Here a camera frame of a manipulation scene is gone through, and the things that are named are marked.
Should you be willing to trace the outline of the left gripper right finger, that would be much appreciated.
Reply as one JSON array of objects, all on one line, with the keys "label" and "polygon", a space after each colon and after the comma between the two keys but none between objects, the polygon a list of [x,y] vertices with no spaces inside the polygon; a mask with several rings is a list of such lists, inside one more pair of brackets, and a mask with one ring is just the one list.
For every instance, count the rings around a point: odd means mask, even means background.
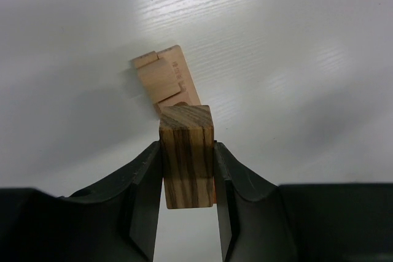
[{"label": "left gripper right finger", "polygon": [[224,261],[391,261],[392,185],[274,185],[214,147]]}]

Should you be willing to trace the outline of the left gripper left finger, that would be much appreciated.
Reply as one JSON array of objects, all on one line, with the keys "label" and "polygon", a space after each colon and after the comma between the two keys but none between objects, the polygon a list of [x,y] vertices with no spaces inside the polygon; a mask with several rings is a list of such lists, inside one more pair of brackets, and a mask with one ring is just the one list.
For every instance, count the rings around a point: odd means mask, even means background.
[{"label": "left gripper left finger", "polygon": [[160,144],[68,197],[1,190],[2,261],[152,261],[162,186]]}]

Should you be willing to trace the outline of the striped wood block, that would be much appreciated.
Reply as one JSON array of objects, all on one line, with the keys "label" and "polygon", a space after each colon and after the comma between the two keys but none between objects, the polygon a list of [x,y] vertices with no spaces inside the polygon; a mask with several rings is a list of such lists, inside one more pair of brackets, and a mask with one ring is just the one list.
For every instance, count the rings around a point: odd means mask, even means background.
[{"label": "striped wood block", "polygon": [[165,107],[159,137],[168,209],[214,204],[214,124],[210,107]]}]

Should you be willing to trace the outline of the small light wood cube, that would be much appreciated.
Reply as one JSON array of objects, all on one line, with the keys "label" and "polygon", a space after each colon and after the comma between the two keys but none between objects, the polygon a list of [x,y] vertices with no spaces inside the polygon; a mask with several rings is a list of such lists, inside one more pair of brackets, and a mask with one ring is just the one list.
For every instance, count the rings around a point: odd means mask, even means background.
[{"label": "small light wood cube", "polygon": [[163,58],[140,67],[137,73],[153,104],[181,92],[172,65]]}]

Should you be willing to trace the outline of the long light wood plank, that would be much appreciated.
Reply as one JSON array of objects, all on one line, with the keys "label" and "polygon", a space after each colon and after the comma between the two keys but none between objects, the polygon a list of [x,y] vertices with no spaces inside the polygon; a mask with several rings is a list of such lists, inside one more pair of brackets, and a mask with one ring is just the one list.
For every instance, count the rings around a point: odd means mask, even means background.
[{"label": "long light wood plank", "polygon": [[170,48],[158,52],[157,56],[159,58],[164,58],[172,65],[175,76],[181,88],[180,93],[174,94],[154,105],[157,113],[160,114],[162,108],[168,106],[201,105],[199,95],[195,88],[192,76],[189,71],[189,67],[185,60],[181,47],[179,45],[174,45]]}]

